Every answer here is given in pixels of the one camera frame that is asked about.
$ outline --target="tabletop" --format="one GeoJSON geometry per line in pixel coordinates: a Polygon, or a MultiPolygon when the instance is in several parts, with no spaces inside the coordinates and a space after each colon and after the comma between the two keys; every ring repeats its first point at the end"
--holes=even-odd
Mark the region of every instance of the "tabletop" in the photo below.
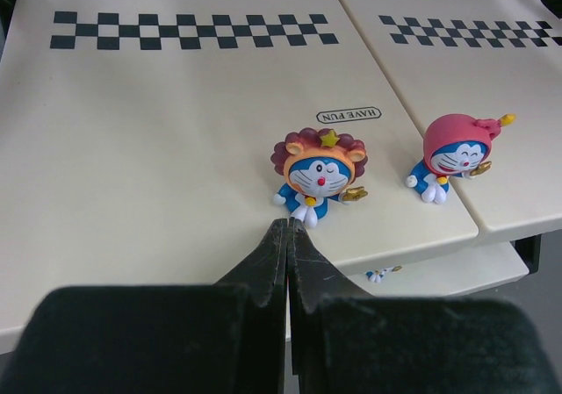
{"type": "Polygon", "coordinates": [[[540,0],[342,3],[422,133],[448,113],[517,116],[494,140],[488,173],[453,179],[478,243],[561,228],[560,20],[540,0]]]}
{"type": "Polygon", "coordinates": [[[288,217],[270,156],[304,127],[367,147],[369,196],[311,231],[343,272],[478,233],[404,188],[422,138],[338,0],[18,0],[0,99],[7,344],[57,287],[216,281],[288,217]]]}

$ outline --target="doraemon figurine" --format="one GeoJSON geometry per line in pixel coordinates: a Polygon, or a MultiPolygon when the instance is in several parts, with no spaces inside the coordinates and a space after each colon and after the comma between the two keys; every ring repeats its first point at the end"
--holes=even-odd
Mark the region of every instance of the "doraemon figurine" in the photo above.
{"type": "Polygon", "coordinates": [[[399,265],[398,267],[390,267],[388,269],[376,269],[375,271],[367,271],[365,274],[367,275],[367,278],[370,282],[381,283],[387,273],[397,273],[401,269],[402,266],[399,265]]]}
{"type": "Polygon", "coordinates": [[[436,119],[425,132],[423,159],[407,177],[406,186],[426,203],[444,203],[450,176],[472,179],[490,169],[492,163],[483,161],[490,155],[492,140],[514,120],[515,115],[475,119],[456,113],[436,119]]]}
{"type": "Polygon", "coordinates": [[[285,204],[291,217],[307,227],[315,227],[326,215],[329,199],[346,204],[367,196],[364,187],[346,190],[367,162],[364,143],[347,133],[312,128],[289,133],[275,145],[271,161],[286,182],[273,202],[285,204]]]}

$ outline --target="white shelf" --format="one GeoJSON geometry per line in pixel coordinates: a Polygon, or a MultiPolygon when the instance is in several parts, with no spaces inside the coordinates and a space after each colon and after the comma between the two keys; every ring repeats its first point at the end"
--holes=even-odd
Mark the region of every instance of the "white shelf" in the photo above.
{"type": "Polygon", "coordinates": [[[386,274],[381,283],[371,283],[364,274],[349,279],[378,297],[443,297],[490,289],[528,273],[513,246],[505,242],[408,264],[386,274]]]}

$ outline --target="black checkered pattern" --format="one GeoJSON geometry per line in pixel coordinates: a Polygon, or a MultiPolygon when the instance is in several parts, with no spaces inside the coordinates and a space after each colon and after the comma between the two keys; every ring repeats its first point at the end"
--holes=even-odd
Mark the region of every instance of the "black checkered pattern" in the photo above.
{"type": "Polygon", "coordinates": [[[54,13],[55,24],[76,25],[76,31],[72,35],[54,35],[51,37],[52,49],[74,49],[76,39],[83,37],[97,38],[97,49],[119,50],[119,42],[122,39],[137,39],[140,42],[140,50],[162,50],[162,39],[178,39],[179,46],[183,50],[201,49],[202,41],[205,39],[216,39],[221,49],[236,49],[239,39],[252,39],[256,47],[273,47],[274,40],[285,39],[290,46],[306,46],[307,39],[319,39],[323,45],[336,45],[338,40],[333,33],[320,32],[318,29],[328,24],[323,14],[310,14],[310,21],[300,23],[294,15],[279,15],[276,24],[266,24],[263,15],[247,15],[246,24],[232,24],[229,15],[213,15],[212,25],[199,24],[192,14],[177,14],[176,23],[173,25],[161,25],[158,14],[139,14],[138,24],[124,25],[119,22],[119,14],[113,12],[99,12],[95,24],[84,24],[78,22],[78,13],[75,11],[56,11],[54,13]],[[100,35],[100,27],[113,25],[117,30],[116,36],[107,37],[100,35]],[[144,26],[157,30],[157,36],[143,37],[144,26]],[[228,27],[232,29],[230,36],[220,36],[217,27],[228,27]],[[190,37],[183,37],[181,30],[187,28],[190,37]],[[261,32],[255,35],[253,28],[259,28],[261,32]]]}
{"type": "Polygon", "coordinates": [[[562,46],[562,37],[554,35],[546,21],[442,21],[428,18],[404,17],[394,20],[388,15],[378,16],[384,25],[393,27],[390,36],[395,43],[407,45],[418,42],[423,46],[436,46],[443,42],[447,47],[547,47],[562,46]]]}

